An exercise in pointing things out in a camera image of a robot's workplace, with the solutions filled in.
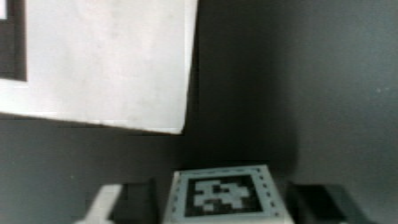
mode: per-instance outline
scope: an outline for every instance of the black square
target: black square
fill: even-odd
[[[185,217],[249,212],[263,212],[251,175],[188,180]]]

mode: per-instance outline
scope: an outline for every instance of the gray surface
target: gray surface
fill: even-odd
[[[183,136],[0,120],[0,222],[71,223],[100,185],[268,163],[398,220],[398,3],[204,0]]]

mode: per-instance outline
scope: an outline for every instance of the gray wall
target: gray wall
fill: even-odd
[[[181,136],[0,120],[0,222],[71,223],[105,183],[267,163],[281,187],[343,184],[370,218],[398,204],[398,3],[203,0]]]

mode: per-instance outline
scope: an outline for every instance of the white paper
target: white paper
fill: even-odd
[[[0,19],[7,19],[7,0],[0,0]]]
[[[180,133],[197,0],[28,0],[27,82],[0,112]]]

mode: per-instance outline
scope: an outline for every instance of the white box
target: white box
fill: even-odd
[[[197,0],[25,1],[27,82],[0,79],[0,112],[181,133],[196,10]]]
[[[164,224],[291,224],[268,168],[174,173]]]

